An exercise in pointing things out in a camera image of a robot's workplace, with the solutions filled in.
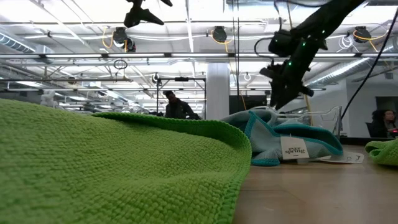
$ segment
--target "green cloth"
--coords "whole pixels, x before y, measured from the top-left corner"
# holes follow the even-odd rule
[[[398,139],[385,142],[369,142],[365,146],[373,162],[382,165],[398,166]]]
[[[0,117],[0,223],[231,223],[249,172],[248,138],[221,121],[11,100]]]

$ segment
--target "office desk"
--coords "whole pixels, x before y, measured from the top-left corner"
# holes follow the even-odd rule
[[[398,223],[398,168],[373,164],[252,166],[233,223]]]

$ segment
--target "metal rack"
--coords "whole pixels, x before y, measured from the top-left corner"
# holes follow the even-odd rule
[[[206,78],[187,78],[187,77],[160,78],[159,77],[156,80],[157,80],[157,82],[156,82],[156,113],[159,112],[159,90],[170,90],[168,88],[164,88],[163,89],[163,87],[166,86],[169,83],[169,81],[173,80],[175,82],[189,82],[190,80],[193,80],[200,87],[200,89],[202,89],[205,92],[205,105],[204,105],[205,113],[204,113],[203,118],[206,119],[206,101],[207,101],[207,98],[206,98]],[[159,84],[160,84],[160,82],[162,80],[165,80],[166,82],[162,86],[160,86]],[[202,87],[200,85],[200,83],[198,83],[198,81],[203,81],[204,82],[204,87]],[[184,90],[191,90],[191,89],[192,88],[179,88],[179,89],[175,89],[175,90],[184,91]]]

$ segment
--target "person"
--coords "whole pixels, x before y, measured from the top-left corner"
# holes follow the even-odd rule
[[[393,138],[398,134],[398,124],[392,110],[373,111],[372,119],[369,130],[372,138]]]
[[[169,99],[169,103],[166,106],[166,118],[177,118],[194,119],[197,114],[195,114],[187,102],[178,99],[172,91],[164,91],[163,94]]]

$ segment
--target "white paper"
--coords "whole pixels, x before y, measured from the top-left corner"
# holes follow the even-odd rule
[[[280,137],[283,160],[308,159],[307,147],[303,139],[293,137]]]
[[[338,163],[348,163],[348,164],[361,164],[363,162],[364,156],[362,153],[357,152],[344,152],[343,155],[337,156],[332,155],[330,158],[322,157],[321,161],[325,162],[338,162]]]

